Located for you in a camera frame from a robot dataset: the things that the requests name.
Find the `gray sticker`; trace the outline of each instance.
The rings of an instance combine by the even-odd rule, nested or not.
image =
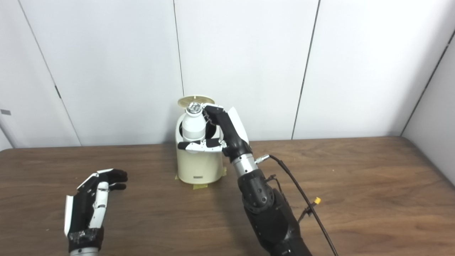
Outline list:
[[[0,113],[4,114],[4,115],[11,115],[11,111],[9,110],[6,110],[6,109],[0,109]]]

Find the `wooden table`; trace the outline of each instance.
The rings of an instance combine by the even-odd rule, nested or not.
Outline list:
[[[252,142],[293,171],[339,254],[455,255],[455,190],[404,138]],[[65,195],[92,172],[128,172],[128,188],[109,194],[101,255],[265,256],[245,216],[233,168],[208,188],[175,180],[175,146],[8,149],[0,153],[0,255],[67,254]],[[292,209],[304,207],[272,160]],[[314,256],[330,255],[314,218],[301,223]]]

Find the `white wall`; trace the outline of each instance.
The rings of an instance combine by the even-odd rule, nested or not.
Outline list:
[[[172,1],[21,2],[82,145],[171,139],[183,96]]]
[[[298,105],[317,0],[20,3],[50,72],[19,2],[0,2],[16,147],[170,141],[192,94],[235,106],[251,140],[290,139],[296,116],[294,138],[398,135],[455,28],[452,0],[323,0]]]
[[[185,95],[235,107],[251,140],[290,139],[317,0],[176,0]]]
[[[455,29],[452,0],[323,0],[294,138],[400,135]]]
[[[16,0],[0,1],[0,125],[13,146],[80,146]]]
[[[12,148],[12,146],[3,131],[0,129],[0,151],[8,148]]]
[[[455,41],[449,45],[403,136],[455,184]]]

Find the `round lid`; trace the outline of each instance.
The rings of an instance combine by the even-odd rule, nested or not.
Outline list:
[[[207,96],[202,96],[202,95],[192,95],[192,96],[186,96],[177,101],[177,104],[181,108],[187,108],[187,106],[192,103],[192,102],[197,102],[197,103],[211,103],[215,104],[215,101],[212,100],[211,98]]]

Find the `robotic hand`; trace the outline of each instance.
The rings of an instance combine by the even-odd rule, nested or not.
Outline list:
[[[237,111],[231,108],[225,112],[223,107],[209,103],[203,103],[202,108],[208,120],[220,126],[223,139],[181,142],[177,147],[193,152],[222,151],[236,170],[243,206],[261,246],[271,256],[311,256],[289,204],[267,184],[269,180],[256,165]]]
[[[70,256],[98,256],[103,242],[103,219],[109,191],[123,190],[127,173],[106,169],[91,174],[79,187],[75,196],[66,196],[65,235]]]

